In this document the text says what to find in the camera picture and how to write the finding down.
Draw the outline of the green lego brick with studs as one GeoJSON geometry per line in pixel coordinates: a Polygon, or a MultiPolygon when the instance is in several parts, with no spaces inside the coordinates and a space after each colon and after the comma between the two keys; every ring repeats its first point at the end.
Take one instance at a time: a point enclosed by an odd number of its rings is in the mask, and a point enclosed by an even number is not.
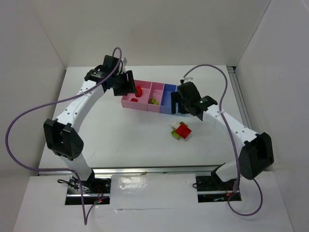
{"type": "Polygon", "coordinates": [[[155,98],[151,98],[151,99],[149,100],[149,104],[154,104],[155,101],[156,101],[155,98]]]}

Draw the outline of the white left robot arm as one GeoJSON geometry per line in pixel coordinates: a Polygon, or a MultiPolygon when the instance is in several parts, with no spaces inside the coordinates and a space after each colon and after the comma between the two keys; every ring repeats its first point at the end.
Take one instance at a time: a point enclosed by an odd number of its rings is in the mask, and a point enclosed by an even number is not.
{"type": "Polygon", "coordinates": [[[96,185],[95,173],[82,155],[84,142],[78,132],[91,108],[107,90],[113,89],[115,96],[137,93],[133,72],[125,70],[126,64],[125,58],[106,55],[101,65],[86,74],[78,97],[43,125],[47,147],[74,171],[74,181],[88,189],[96,185]]]}

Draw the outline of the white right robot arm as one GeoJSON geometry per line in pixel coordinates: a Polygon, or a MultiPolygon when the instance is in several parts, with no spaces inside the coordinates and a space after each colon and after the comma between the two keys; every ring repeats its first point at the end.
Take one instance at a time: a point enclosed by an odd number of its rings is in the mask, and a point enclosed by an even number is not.
{"type": "Polygon", "coordinates": [[[211,172],[213,182],[221,184],[240,177],[253,180],[274,162],[271,137],[247,128],[226,113],[210,96],[201,97],[193,82],[186,82],[171,93],[172,114],[191,114],[212,125],[227,136],[236,152],[237,160],[224,163],[211,172]]]}

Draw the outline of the white lego brick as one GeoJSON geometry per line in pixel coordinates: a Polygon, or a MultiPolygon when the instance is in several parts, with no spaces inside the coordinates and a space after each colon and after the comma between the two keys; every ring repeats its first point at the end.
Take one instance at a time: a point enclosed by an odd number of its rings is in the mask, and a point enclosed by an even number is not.
{"type": "Polygon", "coordinates": [[[179,121],[175,121],[171,124],[171,127],[176,130],[180,125],[181,123],[179,121]]]}

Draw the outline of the green lego plate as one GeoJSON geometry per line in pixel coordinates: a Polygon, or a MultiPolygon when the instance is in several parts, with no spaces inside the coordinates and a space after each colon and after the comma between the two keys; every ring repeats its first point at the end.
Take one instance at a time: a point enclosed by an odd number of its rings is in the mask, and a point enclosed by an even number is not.
{"type": "Polygon", "coordinates": [[[171,135],[173,136],[173,138],[175,138],[176,140],[179,140],[179,138],[181,137],[179,134],[176,133],[176,130],[173,130],[171,132],[171,135]]]}

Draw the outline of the large red lego brick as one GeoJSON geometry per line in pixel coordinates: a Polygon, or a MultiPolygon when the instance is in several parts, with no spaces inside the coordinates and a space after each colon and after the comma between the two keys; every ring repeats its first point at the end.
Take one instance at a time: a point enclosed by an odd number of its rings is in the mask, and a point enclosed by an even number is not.
{"type": "Polygon", "coordinates": [[[175,132],[183,139],[186,139],[192,130],[186,124],[181,123],[175,132]]]}

